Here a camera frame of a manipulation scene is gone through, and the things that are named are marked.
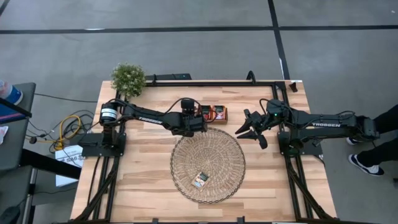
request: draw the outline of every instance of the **green plant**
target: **green plant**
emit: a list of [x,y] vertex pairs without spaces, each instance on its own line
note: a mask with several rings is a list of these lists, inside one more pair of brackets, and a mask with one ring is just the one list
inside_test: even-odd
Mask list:
[[112,88],[130,98],[139,96],[145,86],[145,73],[141,66],[120,63],[113,69]]

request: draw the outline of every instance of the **woven basket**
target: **woven basket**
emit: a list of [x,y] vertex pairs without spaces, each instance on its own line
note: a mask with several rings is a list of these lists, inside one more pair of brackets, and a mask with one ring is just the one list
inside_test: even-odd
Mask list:
[[[239,189],[246,162],[234,137],[208,128],[192,138],[181,138],[175,145],[170,165],[175,186],[184,196],[198,203],[217,203]],[[209,177],[202,191],[192,185],[199,172]]]

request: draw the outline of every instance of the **small card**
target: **small card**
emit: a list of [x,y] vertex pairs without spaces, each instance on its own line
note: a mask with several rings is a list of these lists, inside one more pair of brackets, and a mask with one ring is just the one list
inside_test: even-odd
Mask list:
[[194,185],[198,190],[202,191],[205,188],[206,181],[208,179],[209,177],[206,174],[200,172],[192,181],[192,185]]

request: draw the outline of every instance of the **sneaker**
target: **sneaker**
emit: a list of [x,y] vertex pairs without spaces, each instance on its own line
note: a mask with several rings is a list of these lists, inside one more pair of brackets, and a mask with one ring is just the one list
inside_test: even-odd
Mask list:
[[357,140],[355,140],[355,139],[353,139],[353,138],[346,138],[346,141],[347,141],[347,143],[348,143],[350,146],[355,146],[356,144],[360,143],[360,141],[357,141]]
[[360,168],[363,172],[365,172],[365,173],[367,173],[367,174],[369,174],[369,175],[375,176],[375,177],[379,177],[379,176],[381,176],[381,175],[384,174],[384,170],[383,170],[382,168],[380,168],[379,165],[374,165],[374,166],[371,166],[371,167],[366,167],[366,166],[362,165],[362,164],[358,161],[358,159],[356,158],[356,156],[357,156],[357,155],[354,155],[354,154],[348,156],[348,160],[349,160],[349,162],[350,162],[352,165],[354,165],[354,166]]

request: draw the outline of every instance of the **wooden tabletop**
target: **wooden tabletop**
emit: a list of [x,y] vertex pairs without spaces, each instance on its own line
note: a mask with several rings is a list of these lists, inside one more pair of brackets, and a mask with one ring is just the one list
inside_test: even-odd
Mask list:
[[[287,89],[291,107],[310,112],[303,83],[298,82],[297,89],[296,93]],[[95,121],[99,120],[101,105],[114,98],[115,94],[110,82],[102,83]],[[225,105],[228,108],[228,124],[209,126],[236,136],[234,132],[244,123],[243,109],[260,112],[259,99],[271,99],[272,90],[267,86],[147,87],[141,96],[132,98],[130,102],[165,111],[182,97],[194,98],[203,105]],[[178,110],[181,110],[179,105],[174,108],[174,111]],[[101,131],[101,126],[94,129],[97,133]],[[258,141],[238,139],[246,158],[246,175],[242,186],[231,198],[205,205],[185,198],[171,178],[170,155],[180,137],[172,136],[170,131],[157,124],[127,122],[127,144],[119,166],[111,221],[150,222],[152,218],[159,218],[160,222],[233,222],[236,217],[243,215],[246,221],[253,222],[294,220],[285,162],[279,154],[277,131],[275,127],[263,132],[268,141],[265,150],[260,148]],[[309,191],[327,213],[335,216],[323,164],[313,156],[302,156],[302,160]],[[86,207],[95,162],[94,157],[84,162],[71,218],[77,217]],[[92,195],[98,186],[102,161],[99,164]],[[107,196],[102,200],[100,218],[104,217]],[[304,217],[302,200],[300,206]]]

